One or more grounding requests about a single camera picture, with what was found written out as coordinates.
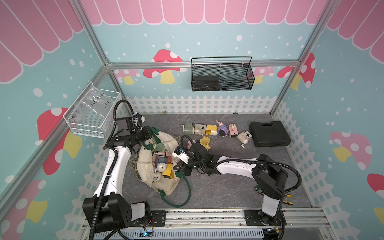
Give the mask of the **pink boxy pencil sharpener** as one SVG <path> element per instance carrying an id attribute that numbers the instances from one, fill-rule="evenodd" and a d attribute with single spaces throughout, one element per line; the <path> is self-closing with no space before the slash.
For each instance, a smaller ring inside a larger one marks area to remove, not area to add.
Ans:
<path id="1" fill-rule="evenodd" d="M 196 143 L 195 140 L 192 140 L 192 141 L 188 140 L 187 141 L 187 149 L 190 150 L 195 143 Z"/>

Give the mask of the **blue grey pencil sharpener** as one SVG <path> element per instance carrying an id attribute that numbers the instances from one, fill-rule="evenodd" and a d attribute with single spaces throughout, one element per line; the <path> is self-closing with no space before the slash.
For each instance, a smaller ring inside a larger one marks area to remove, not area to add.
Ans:
<path id="1" fill-rule="evenodd" d="M 157 158 L 155 160 L 155 166 L 157 168 L 157 171 L 160 173 L 163 173 L 164 170 L 167 167 L 168 164 L 168 157 L 167 156 L 159 156 L 157 155 Z"/>

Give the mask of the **cream canvas tote bag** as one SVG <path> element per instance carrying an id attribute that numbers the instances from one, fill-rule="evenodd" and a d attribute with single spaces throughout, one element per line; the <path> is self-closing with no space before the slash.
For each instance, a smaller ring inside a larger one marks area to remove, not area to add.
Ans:
<path id="1" fill-rule="evenodd" d="M 173 208 L 182 208 L 189 203 L 192 189 L 185 174 L 174 170 L 177 164 L 183 164 L 175 150 L 181 149 L 181 140 L 157 128 L 150 128 L 150 138 L 142 142 L 139 152 L 130 159 L 137 178 L 160 194 L 164 203 Z M 187 199 L 181 204 L 171 203 L 166 196 L 172 194 L 180 180 L 187 184 Z"/>

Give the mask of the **yellow crank pencil sharpener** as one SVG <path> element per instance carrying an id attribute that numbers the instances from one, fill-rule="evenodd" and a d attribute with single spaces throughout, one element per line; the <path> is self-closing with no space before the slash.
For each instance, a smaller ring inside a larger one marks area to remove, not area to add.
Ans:
<path id="1" fill-rule="evenodd" d="M 202 145 L 207 151 L 211 149 L 211 146 L 210 146 L 210 141 L 211 139 L 206 137 L 206 136 L 203 136 L 201 139 L 200 139 L 200 145 Z"/>

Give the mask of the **green pencil sharpener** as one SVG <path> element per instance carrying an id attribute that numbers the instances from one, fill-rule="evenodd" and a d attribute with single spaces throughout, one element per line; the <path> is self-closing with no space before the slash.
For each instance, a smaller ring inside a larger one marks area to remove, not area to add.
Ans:
<path id="1" fill-rule="evenodd" d="M 195 133 L 195 128 L 192 122 L 186 122 L 183 127 L 183 132 L 186 135 L 193 135 Z"/>

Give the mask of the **beige pencil sharpener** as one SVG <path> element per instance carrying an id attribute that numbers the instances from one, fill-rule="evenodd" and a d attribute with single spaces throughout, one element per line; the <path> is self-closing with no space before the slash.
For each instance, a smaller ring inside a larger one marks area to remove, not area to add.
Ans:
<path id="1" fill-rule="evenodd" d="M 194 133 L 195 135 L 204 136 L 207 131 L 207 126 L 203 124 L 195 124 L 194 125 Z"/>

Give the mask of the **purple pencil sharpener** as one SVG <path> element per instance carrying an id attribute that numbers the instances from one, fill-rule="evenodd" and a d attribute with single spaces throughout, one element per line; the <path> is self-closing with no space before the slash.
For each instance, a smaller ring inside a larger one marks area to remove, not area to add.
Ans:
<path id="1" fill-rule="evenodd" d="M 218 135 L 226 137 L 229 133 L 229 127 L 218 120 L 216 120 L 216 123 L 218 124 Z"/>

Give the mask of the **cream crank pencil sharpener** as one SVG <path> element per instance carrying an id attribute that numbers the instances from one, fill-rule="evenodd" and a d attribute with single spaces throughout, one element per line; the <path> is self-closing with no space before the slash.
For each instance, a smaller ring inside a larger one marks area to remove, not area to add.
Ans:
<path id="1" fill-rule="evenodd" d="M 244 131 L 238 134 L 237 139 L 241 142 L 241 147 L 244 149 L 250 140 L 252 140 L 252 134 L 249 131 Z"/>

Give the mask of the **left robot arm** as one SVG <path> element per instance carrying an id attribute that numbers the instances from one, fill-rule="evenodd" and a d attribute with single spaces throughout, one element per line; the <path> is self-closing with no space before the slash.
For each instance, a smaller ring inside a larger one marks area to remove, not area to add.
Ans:
<path id="1" fill-rule="evenodd" d="M 108 161 L 101 182 L 93 196 L 83 202 L 83 211 L 90 225 L 90 240 L 103 232 L 109 233 L 106 237 L 109 239 L 115 233 L 121 233 L 122 229 L 134 224 L 145 227 L 153 220 L 148 202 L 130 204 L 123 198 L 128 161 L 132 154 L 138 154 L 135 146 L 152 137 L 150 127 L 143 126 L 140 114 L 117 118 L 118 107 L 123 103 L 130 104 L 127 100 L 120 100 L 113 109 L 113 129 L 103 146 L 108 151 Z"/>

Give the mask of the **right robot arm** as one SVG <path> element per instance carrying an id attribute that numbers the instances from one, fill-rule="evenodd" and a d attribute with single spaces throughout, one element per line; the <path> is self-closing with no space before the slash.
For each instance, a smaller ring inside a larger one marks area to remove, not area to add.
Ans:
<path id="1" fill-rule="evenodd" d="M 190 141 L 186 147 L 183 140 Z M 275 162 L 261 154 L 253 159 L 238 159 L 220 155 L 211 155 L 201 144 L 194 143 L 189 136 L 182 136 L 180 145 L 172 152 L 179 160 L 174 171 L 189 176 L 193 169 L 203 174 L 237 175 L 255 180 L 257 190 L 263 193 L 260 210 L 246 210 L 249 226 L 272 226 L 275 223 L 285 225 L 282 204 L 287 193 L 296 190 L 302 183 L 300 173 L 293 167 Z"/>

